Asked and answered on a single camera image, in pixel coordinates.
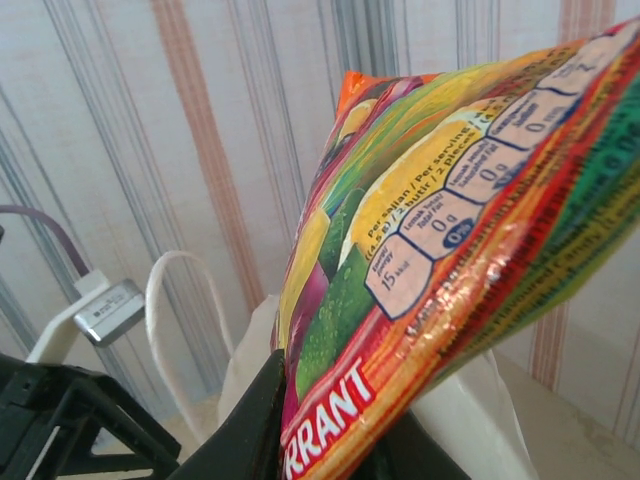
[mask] black plastic object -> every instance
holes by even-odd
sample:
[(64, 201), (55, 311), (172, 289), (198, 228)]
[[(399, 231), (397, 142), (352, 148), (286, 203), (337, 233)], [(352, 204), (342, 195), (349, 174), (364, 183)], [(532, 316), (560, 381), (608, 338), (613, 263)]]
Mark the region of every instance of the black plastic object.
[[(94, 455), (101, 429), (132, 453)], [(62, 365), (32, 365), (0, 354), (0, 479), (148, 470), (164, 480), (180, 444), (115, 380)]]
[(169, 480), (277, 478), (284, 355), (275, 351), (229, 418)]
[[(284, 355), (275, 351), (218, 431), (169, 480), (278, 479)], [(352, 480), (469, 480), (405, 414), (375, 445)]]

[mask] hexagon nutrition label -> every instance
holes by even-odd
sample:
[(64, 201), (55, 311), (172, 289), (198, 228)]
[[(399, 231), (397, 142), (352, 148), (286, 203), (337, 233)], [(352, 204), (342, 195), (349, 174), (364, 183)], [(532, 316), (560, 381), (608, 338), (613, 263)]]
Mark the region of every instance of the hexagon nutrition label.
[[(533, 150), (564, 123), (591, 82), (635, 38), (640, 22), (585, 44), (498, 115), (484, 138), (449, 166), (444, 187), (406, 209), (379, 246), (365, 285), (394, 320), (422, 296), (438, 260), (472, 234), (484, 205), (526, 167)], [(432, 138), (438, 129), (432, 132)]]

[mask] snack package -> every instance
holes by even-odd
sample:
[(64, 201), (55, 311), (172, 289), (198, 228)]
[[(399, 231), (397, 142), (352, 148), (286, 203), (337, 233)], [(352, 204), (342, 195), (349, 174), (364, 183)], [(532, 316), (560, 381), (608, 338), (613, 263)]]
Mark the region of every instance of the snack package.
[(639, 30), (453, 73), (347, 75), (274, 329), (283, 478), (348, 476), (417, 395), (631, 233)]

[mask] cable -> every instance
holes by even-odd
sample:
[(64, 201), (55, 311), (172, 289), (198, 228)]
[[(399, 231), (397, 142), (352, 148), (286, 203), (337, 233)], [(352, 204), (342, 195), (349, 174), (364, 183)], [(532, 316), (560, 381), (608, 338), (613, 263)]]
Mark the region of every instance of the cable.
[(145, 322), (147, 326), (147, 338), (149, 339), (151, 355), (153, 356), (156, 367), (160, 372), (160, 377), (169, 389), (169, 392), (171, 392), (171, 395), (173, 395), (176, 406), (187, 422), (191, 433), (193, 433), (199, 444), (202, 445), (207, 439), (207, 434), (203, 431), (201, 424), (198, 423), (196, 414), (191, 407), (191, 402), (187, 398), (184, 389), (180, 385), (180, 381), (178, 380), (177, 375), (169, 367), (166, 359), (163, 357), (162, 352), (160, 351), (160, 342), (158, 341), (158, 294), (160, 292), (160, 288), (162, 287), (162, 277), (169, 262), (179, 257), (193, 260), (207, 279), (207, 282), (209, 283), (209, 289), (211, 290), (211, 294), (213, 295), (213, 303), (216, 308), (216, 313), (218, 315), (220, 331), (222, 332), (222, 340), (230, 357), (233, 355), (233, 343), (231, 342), (231, 335), (229, 334), (227, 319), (222, 309), (222, 297), (220, 295), (220, 292), (218, 291), (218, 288), (216, 287), (213, 275), (209, 271), (204, 260), (194, 255), (193, 253), (180, 250), (170, 251), (163, 254), (153, 265), (153, 268), (151, 268), (145, 292)]
[(62, 245), (62, 248), (64, 248), (64, 250), (67, 252), (71, 263), (78, 271), (80, 277), (84, 277), (89, 273), (87, 264), (84, 263), (84, 260), (82, 260), (80, 252), (78, 252), (78, 249), (71, 241), (71, 238), (69, 238), (69, 235), (67, 235), (67, 232), (65, 232), (60, 224), (49, 215), (41, 212), (40, 210), (36, 210), (35, 208), (23, 207), (21, 205), (0, 205), (0, 213), (15, 213), (18, 215), (25, 215), (44, 223), (58, 238), (58, 241)]

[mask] striped wallpaper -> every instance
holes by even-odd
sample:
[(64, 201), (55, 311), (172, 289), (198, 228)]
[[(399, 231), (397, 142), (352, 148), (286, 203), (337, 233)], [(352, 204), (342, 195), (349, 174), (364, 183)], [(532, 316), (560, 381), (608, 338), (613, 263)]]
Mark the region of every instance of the striped wallpaper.
[[(114, 281), (143, 286), (164, 251), (197, 253), (237, 342), (280, 289), (345, 70), (453, 70), (639, 13), (637, 0), (4, 0), (0, 201), (45, 210)], [(76, 278), (44, 227), (0, 224), (0, 350), (24, 358)], [(500, 349), (640, 450), (639, 248), (636, 235)], [(186, 264), (165, 292), (161, 331), (197, 400), (228, 360), (214, 308)], [(80, 341), (69, 361), (174, 411), (142, 326), (108, 349)]]

